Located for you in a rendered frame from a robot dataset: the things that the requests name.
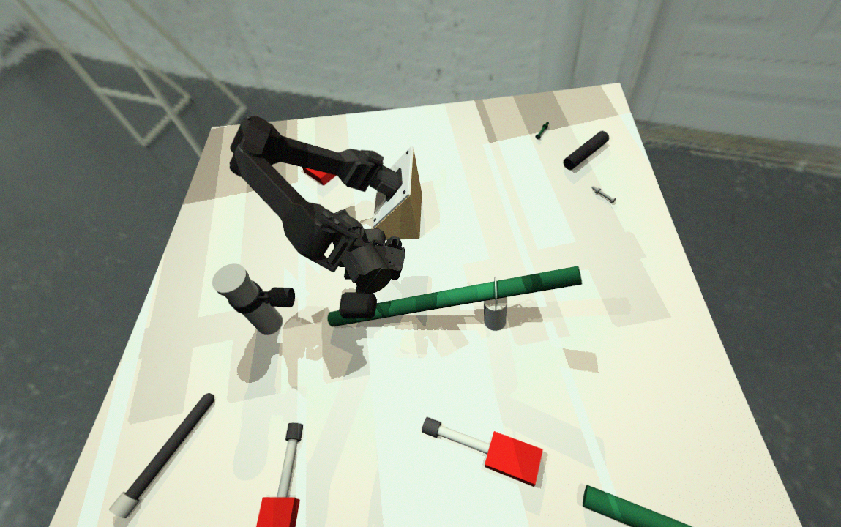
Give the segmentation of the grey metal bolt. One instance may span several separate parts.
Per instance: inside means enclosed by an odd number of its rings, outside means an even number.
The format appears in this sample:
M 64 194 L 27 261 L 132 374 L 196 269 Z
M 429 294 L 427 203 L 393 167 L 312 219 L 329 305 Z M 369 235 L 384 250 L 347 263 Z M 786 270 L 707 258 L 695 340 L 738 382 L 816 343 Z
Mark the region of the grey metal bolt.
M 613 203 L 614 201 L 616 201 L 616 199 L 615 199 L 615 198 L 613 198 L 613 199 L 612 199 L 612 198 L 610 197 L 610 195 L 605 194 L 603 191 L 601 191 L 601 189 L 597 189 L 597 187 L 595 187 L 595 186 L 593 186 L 593 187 L 591 187 L 591 188 L 592 188 L 593 190 L 595 190 L 595 192 L 596 192 L 597 194 L 598 194 L 598 193 L 600 193 L 601 195 L 603 195 L 603 196 L 605 197 L 605 199 L 610 200 L 610 202 L 611 202 L 611 203 Z

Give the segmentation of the small green bolt with nut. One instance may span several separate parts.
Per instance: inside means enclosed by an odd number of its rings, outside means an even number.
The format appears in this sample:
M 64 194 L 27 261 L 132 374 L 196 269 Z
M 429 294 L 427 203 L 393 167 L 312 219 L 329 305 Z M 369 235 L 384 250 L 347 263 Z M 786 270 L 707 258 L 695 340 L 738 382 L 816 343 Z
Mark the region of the small green bolt with nut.
M 541 131 L 539 131 L 538 134 L 535 134 L 535 139 L 537 139 L 537 140 L 540 139 L 540 135 L 542 134 L 542 132 L 544 132 L 544 130 L 546 130 L 548 128 L 549 124 L 550 124 L 550 122 L 547 122 L 546 124 L 543 124 L 543 126 L 542 126 L 543 129 L 541 129 Z

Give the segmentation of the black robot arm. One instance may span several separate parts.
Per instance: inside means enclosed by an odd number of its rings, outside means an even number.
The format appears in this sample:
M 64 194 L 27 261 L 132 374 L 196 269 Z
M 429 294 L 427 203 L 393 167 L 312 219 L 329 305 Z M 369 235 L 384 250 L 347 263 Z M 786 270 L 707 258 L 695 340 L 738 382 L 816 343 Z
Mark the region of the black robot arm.
M 369 243 L 363 224 L 346 210 L 331 212 L 309 203 L 271 165 L 284 162 L 339 176 L 351 189 L 365 193 L 369 186 L 386 195 L 386 201 L 403 184 L 401 169 L 384 166 L 384 156 L 373 150 L 348 148 L 334 152 L 284 137 L 259 116 L 246 116 L 230 146 L 230 169 L 242 177 L 282 220 L 284 236 L 294 249 L 319 266 L 335 272 L 345 266 L 353 283 L 364 294 L 373 294 L 400 277 L 405 247 L 399 237 L 382 246 Z M 330 244 L 335 249 L 327 258 Z

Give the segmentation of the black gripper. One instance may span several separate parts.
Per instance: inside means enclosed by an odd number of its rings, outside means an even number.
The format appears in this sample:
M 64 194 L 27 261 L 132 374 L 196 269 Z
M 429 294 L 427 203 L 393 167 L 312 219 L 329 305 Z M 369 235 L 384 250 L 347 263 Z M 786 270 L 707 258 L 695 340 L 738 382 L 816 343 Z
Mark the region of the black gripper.
M 378 246 L 386 242 L 386 234 L 380 229 L 365 229 L 367 239 Z M 377 299 L 375 294 L 364 294 L 356 285 L 356 291 L 346 291 L 341 294 L 339 313 L 343 319 L 373 319 L 375 316 Z

